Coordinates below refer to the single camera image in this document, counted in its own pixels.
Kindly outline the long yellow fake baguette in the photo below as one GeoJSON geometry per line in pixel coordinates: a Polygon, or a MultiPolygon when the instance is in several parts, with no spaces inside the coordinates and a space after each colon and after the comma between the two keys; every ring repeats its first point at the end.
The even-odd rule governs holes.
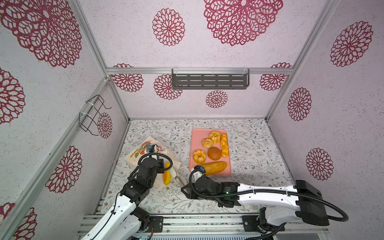
{"type": "Polygon", "coordinates": [[[212,162],[212,163],[207,163],[202,165],[202,167],[206,172],[206,175],[208,176],[223,172],[227,168],[227,166],[228,164],[223,161],[212,162]]]}

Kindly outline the small yellow fake bread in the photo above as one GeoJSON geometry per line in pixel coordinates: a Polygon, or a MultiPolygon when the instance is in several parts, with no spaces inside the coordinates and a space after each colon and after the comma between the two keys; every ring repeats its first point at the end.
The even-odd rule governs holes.
{"type": "Polygon", "coordinates": [[[163,183],[165,186],[168,186],[172,180],[172,176],[169,170],[163,173],[163,183]]]}

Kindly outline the white printed paper bag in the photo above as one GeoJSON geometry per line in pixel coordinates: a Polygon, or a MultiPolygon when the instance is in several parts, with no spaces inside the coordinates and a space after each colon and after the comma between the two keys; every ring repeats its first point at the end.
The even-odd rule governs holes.
{"type": "Polygon", "coordinates": [[[169,173],[171,179],[180,177],[178,170],[182,163],[162,142],[152,137],[139,144],[125,160],[139,178],[143,179],[146,174],[151,176],[152,186],[159,190],[166,186],[164,173],[169,173]]]}

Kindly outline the metal tongs with white tips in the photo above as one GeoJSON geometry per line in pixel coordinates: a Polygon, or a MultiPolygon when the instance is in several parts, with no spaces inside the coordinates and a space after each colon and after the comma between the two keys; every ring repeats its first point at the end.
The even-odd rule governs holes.
{"type": "Polygon", "coordinates": [[[184,181],[180,178],[178,172],[174,169],[170,169],[171,176],[176,179],[176,181],[179,183],[180,187],[183,187],[185,185],[184,181]]]}

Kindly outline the round fake bread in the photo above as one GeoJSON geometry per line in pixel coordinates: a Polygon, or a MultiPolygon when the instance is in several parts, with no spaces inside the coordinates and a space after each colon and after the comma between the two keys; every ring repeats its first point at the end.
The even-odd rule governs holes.
{"type": "Polygon", "coordinates": [[[217,161],[222,157],[222,150],[217,147],[211,147],[208,149],[208,158],[217,161]]]}

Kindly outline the yellow fluted fake cake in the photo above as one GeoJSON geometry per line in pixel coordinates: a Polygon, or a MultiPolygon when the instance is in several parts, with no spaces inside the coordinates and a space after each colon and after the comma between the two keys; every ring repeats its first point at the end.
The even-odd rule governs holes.
{"type": "Polygon", "coordinates": [[[212,131],[209,135],[209,138],[214,142],[214,143],[219,143],[221,140],[221,133],[218,131],[212,131]]]}
{"type": "Polygon", "coordinates": [[[193,153],[193,160],[196,164],[201,165],[206,162],[207,155],[203,150],[196,150],[193,153]]]}

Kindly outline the yellow twisted fake bread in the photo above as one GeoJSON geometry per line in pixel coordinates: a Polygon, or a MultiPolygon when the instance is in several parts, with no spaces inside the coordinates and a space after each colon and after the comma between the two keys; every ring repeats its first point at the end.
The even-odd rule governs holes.
{"type": "Polygon", "coordinates": [[[229,156],[229,146],[228,146],[228,137],[226,134],[221,134],[220,139],[222,158],[226,158],[229,156]]]}

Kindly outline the orange fake bread roll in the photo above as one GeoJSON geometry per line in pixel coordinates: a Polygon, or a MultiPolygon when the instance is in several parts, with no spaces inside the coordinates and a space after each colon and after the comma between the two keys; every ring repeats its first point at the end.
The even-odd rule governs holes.
{"type": "Polygon", "coordinates": [[[214,144],[215,144],[214,141],[212,139],[210,139],[210,138],[205,138],[202,141],[202,146],[204,148],[206,148],[206,149],[209,149],[209,148],[213,147],[214,144]]]}

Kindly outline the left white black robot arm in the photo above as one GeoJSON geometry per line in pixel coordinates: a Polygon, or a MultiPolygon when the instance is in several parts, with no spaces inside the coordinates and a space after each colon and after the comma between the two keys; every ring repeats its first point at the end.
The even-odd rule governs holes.
{"type": "Polygon", "coordinates": [[[127,240],[150,227],[150,214],[139,207],[155,185],[158,174],[173,167],[165,154],[149,153],[140,157],[115,202],[101,220],[83,237],[84,240],[127,240]]]}

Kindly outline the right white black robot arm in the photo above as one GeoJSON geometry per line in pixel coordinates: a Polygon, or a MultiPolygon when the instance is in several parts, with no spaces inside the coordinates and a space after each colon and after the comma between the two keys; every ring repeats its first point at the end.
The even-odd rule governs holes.
{"type": "Polygon", "coordinates": [[[286,187],[256,187],[240,183],[217,183],[206,175],[181,188],[191,200],[212,200],[220,208],[262,205],[257,216],[244,217],[247,231],[261,234],[284,230],[284,224],[303,222],[328,226],[328,217],[321,192],[305,181],[286,187]]]}

